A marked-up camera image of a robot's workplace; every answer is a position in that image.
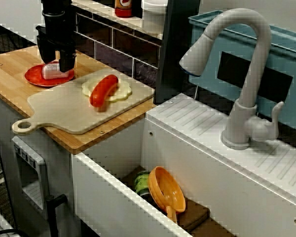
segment wooden countertop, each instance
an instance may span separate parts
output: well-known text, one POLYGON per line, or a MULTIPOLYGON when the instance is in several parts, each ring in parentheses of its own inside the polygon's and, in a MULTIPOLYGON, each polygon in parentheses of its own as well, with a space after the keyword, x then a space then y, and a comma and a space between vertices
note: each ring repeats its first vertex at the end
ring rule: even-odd
MULTIPOLYGON (((27 82, 24 74, 29 68, 41 63, 43 61, 37 46, 0 54, 0 99, 25 118, 34 114, 27 102, 28 97, 45 88, 27 82)), ((74 66, 75 79, 105 67, 108 66, 77 52, 74 66)), ((145 112, 154 107, 152 99, 149 99, 81 135, 69 134, 54 127, 42 127, 41 129, 75 155, 144 118, 145 112)))

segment white faucet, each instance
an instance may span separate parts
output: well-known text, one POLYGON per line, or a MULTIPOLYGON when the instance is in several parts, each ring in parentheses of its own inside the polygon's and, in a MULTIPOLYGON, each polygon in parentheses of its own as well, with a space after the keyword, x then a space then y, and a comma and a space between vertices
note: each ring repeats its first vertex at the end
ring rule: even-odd
POLYGON ((235 101, 221 135, 226 146, 244 150, 249 147, 250 139, 262 142, 278 137, 278 115, 284 105, 284 102, 280 102, 273 108, 272 122, 255 115, 256 98, 271 46, 271 29, 267 21, 259 13, 245 8, 221 13, 209 23, 202 36, 186 52, 180 60, 180 66, 193 76, 201 76, 216 37, 233 24, 250 26, 258 39, 240 97, 235 101))

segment ribbed drainboard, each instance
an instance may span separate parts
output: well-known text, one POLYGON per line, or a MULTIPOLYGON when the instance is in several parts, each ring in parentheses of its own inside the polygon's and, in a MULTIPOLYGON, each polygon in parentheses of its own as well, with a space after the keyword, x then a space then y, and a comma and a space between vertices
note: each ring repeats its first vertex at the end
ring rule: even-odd
POLYGON ((296 148, 278 140, 253 142, 243 151, 227 148, 220 140, 227 116, 183 94, 146 118, 296 204, 296 148))
POLYGON ((41 192, 39 187, 39 181, 32 182, 31 184, 22 188, 25 192, 41 209, 43 209, 43 203, 41 199, 41 192))

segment toy hot dog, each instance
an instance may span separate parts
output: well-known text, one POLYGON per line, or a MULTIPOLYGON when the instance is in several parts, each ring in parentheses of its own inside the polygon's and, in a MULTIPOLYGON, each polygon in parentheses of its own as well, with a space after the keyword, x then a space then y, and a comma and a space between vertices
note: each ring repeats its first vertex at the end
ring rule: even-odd
POLYGON ((118 78, 115 75, 108 75, 103 78, 94 88, 90 96, 90 104, 94 107, 103 106, 109 93, 117 88, 118 78))

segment white container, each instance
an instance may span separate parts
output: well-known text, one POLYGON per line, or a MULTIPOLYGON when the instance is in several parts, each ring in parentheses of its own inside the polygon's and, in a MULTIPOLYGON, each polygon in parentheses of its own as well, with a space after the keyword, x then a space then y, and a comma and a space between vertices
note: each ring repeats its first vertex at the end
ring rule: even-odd
POLYGON ((142 0, 143 29, 149 33, 162 34, 168 0, 142 0))

